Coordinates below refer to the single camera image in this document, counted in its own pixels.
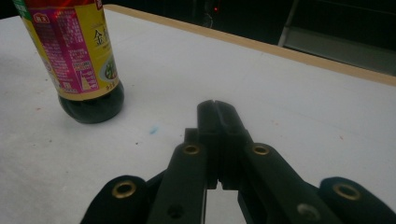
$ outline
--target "bottle label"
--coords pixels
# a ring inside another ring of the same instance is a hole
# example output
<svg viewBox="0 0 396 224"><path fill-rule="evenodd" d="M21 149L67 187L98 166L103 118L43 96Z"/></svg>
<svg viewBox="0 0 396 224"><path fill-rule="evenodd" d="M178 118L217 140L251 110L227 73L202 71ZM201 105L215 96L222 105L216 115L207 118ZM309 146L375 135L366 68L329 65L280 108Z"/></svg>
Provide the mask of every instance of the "bottle label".
<svg viewBox="0 0 396 224"><path fill-rule="evenodd" d="M85 0L79 6L13 1L63 98L89 100L119 84L100 0Z"/></svg>

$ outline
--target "wooden table edge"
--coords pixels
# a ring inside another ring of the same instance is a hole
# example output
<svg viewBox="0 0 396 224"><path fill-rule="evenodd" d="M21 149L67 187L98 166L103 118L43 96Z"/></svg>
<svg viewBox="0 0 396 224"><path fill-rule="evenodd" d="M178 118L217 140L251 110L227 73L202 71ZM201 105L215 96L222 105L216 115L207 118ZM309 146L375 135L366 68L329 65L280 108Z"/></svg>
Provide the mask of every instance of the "wooden table edge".
<svg viewBox="0 0 396 224"><path fill-rule="evenodd" d="M359 77L390 86L396 86L396 77L393 77L391 75L378 73L375 71L355 67L344 63L338 63L328 59L319 58L317 56L304 54L291 49L283 49L278 46L265 44L260 41L244 38L242 36L223 33L221 31L208 29L202 26L186 23L184 21L172 20L169 18L157 16L143 11L138 11L128 7L121 7L117 5L105 5L105 9L119 12L121 14L132 16L145 21L152 21L162 25L171 26L180 30L192 32L198 35L203 35L218 40L226 41L245 48L250 48L250 49L255 49L262 52L270 53L282 58L294 60L299 63L305 63L308 65L313 65L316 67L331 70L337 73L342 73L353 77Z"/></svg>

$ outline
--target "soy sauce bottle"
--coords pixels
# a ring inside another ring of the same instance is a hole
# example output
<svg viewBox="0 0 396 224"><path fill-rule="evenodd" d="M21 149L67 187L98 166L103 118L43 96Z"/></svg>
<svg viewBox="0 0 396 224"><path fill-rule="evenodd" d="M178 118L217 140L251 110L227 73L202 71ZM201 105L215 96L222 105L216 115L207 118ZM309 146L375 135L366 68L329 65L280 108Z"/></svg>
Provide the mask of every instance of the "soy sauce bottle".
<svg viewBox="0 0 396 224"><path fill-rule="evenodd" d="M101 0L13 0L64 111L81 123L116 116L123 104Z"/></svg>

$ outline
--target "screw hole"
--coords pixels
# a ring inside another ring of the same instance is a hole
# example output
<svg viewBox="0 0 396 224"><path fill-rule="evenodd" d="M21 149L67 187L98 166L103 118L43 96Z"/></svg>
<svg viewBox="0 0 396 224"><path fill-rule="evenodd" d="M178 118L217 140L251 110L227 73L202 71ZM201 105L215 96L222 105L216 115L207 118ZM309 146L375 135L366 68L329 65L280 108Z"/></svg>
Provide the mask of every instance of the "screw hole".
<svg viewBox="0 0 396 224"><path fill-rule="evenodd" d="M307 203L297 205L298 213L308 221L319 221L320 213L317 208Z"/></svg>
<svg viewBox="0 0 396 224"><path fill-rule="evenodd" d="M332 189L341 197L351 201L357 201L361 198L361 193L348 184L338 183L332 186Z"/></svg>
<svg viewBox="0 0 396 224"><path fill-rule="evenodd" d="M133 195L135 191L136 185L134 182L131 180L124 180L117 183L111 193L115 198L123 199Z"/></svg>
<svg viewBox="0 0 396 224"><path fill-rule="evenodd" d="M196 146L186 146L183 148L183 152L189 155L195 155L199 153L199 148Z"/></svg>
<svg viewBox="0 0 396 224"><path fill-rule="evenodd" d="M258 154L258 155L265 156L265 155L267 155L268 153L270 153L270 149L269 149L268 147L255 146L255 147L253 148L253 152L256 153L256 154Z"/></svg>
<svg viewBox="0 0 396 224"><path fill-rule="evenodd" d="M168 216L172 219L179 219L183 217L184 210L180 204L172 204L168 208Z"/></svg>

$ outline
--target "white table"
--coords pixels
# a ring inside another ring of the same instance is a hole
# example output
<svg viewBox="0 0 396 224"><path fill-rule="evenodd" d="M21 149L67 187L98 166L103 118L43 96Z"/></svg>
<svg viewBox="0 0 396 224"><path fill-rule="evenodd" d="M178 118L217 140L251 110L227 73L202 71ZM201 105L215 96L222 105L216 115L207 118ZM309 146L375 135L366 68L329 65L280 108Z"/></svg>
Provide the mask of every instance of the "white table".
<svg viewBox="0 0 396 224"><path fill-rule="evenodd" d="M350 178L396 210L394 77L131 9L106 18L125 104L95 125L63 112L21 19L0 20L0 223L79 223L110 179L165 169L209 99L305 181ZM244 222L236 192L208 192L206 223Z"/></svg>

